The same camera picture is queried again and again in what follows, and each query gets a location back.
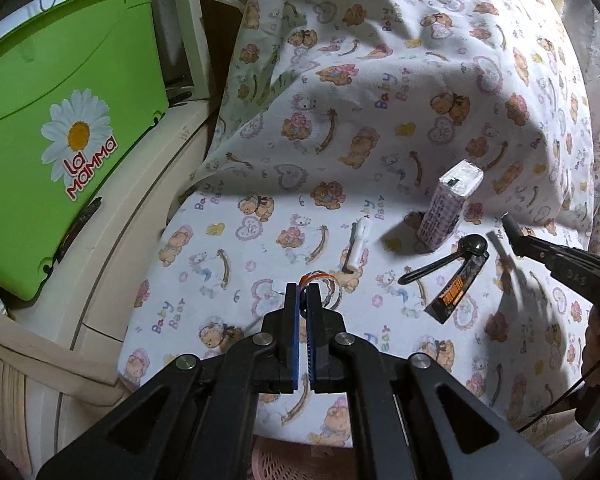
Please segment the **black plastic spoon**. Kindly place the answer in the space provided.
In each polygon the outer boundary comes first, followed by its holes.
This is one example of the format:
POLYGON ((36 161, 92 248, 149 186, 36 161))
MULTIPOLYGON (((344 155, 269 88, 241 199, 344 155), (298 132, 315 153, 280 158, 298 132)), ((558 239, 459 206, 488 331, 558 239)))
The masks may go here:
POLYGON ((432 263, 422 266, 417 270, 407 271, 399 279, 400 285, 406 285, 423 278, 424 276, 437 271, 455 260, 463 259, 468 261, 474 257, 482 257, 488 251, 488 242, 486 238, 479 234, 469 234, 460 239, 457 250, 449 255, 438 259, 432 263))

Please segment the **pink plastic waste basket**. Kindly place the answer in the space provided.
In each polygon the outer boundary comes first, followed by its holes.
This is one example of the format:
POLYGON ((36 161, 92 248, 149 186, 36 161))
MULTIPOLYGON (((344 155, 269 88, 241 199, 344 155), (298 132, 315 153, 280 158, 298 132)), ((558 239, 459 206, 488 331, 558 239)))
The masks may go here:
POLYGON ((256 437, 249 479, 356 479, 350 448, 291 443, 256 437))

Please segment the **purple checkered carton box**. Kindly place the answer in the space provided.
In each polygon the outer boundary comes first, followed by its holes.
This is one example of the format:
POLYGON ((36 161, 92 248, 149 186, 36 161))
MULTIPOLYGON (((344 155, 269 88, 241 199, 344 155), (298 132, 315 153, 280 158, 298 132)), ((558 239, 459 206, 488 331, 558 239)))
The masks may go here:
POLYGON ((438 180, 416 236, 428 252, 435 252, 454 232, 466 203, 483 180, 483 171, 462 160, 438 180))

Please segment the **black orange snack wrapper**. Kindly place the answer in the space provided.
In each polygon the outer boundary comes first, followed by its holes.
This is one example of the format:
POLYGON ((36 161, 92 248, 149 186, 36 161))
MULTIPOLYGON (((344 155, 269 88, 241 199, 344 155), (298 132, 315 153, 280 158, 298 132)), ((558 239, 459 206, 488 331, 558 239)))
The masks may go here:
POLYGON ((466 295, 470 286, 488 261, 490 255, 471 256, 457 269, 448 284, 434 297, 426 311, 440 324, 444 324, 466 295))

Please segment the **cream wooden shelf unit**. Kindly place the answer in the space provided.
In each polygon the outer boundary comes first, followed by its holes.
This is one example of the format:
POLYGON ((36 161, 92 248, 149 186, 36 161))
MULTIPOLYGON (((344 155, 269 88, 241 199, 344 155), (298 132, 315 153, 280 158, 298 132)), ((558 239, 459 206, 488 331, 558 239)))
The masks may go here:
MULTIPOLYGON (((8 0, 10 13, 31 1, 8 0)), ((151 0, 166 111, 80 210, 36 295, 0 287, 0 455, 20 478, 34 478, 125 396, 117 362, 126 326, 155 256, 184 243, 185 231, 167 236, 166 224, 219 104, 208 2, 151 0)))

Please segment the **small white tube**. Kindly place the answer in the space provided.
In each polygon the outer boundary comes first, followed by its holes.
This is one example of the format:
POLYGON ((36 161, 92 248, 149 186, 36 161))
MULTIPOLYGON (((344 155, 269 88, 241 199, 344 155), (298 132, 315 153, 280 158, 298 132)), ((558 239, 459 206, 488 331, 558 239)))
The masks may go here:
POLYGON ((346 267, 351 272, 357 271, 361 266, 362 255, 366 243, 370 239, 372 227, 373 222, 369 216, 359 218, 353 226, 351 246, 346 261, 346 267))

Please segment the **bear print bed sheet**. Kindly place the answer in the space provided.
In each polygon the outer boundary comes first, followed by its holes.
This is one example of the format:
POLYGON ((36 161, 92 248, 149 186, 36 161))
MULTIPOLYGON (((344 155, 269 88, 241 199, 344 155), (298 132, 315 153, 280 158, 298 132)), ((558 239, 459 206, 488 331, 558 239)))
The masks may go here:
POLYGON ((230 0, 244 8, 208 156, 166 226, 118 362, 138 387, 179 354, 257 333, 314 278, 350 332, 425 352, 514 426, 580 374, 588 306, 509 248, 501 216, 585 247, 593 139, 580 68, 550 0, 230 0), (416 236, 438 180, 483 171, 435 252, 416 236), (360 268, 352 231, 373 227, 360 268), (488 261, 444 324, 426 311, 465 262, 407 271, 479 234, 488 261))

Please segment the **green plastic storage box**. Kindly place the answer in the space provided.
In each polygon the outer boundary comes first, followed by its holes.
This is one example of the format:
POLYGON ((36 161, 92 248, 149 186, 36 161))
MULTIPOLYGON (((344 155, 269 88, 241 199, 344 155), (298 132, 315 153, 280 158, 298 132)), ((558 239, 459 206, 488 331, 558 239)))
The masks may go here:
POLYGON ((168 107, 151 0, 33 0, 0 21, 0 287, 32 299, 74 219, 168 107))

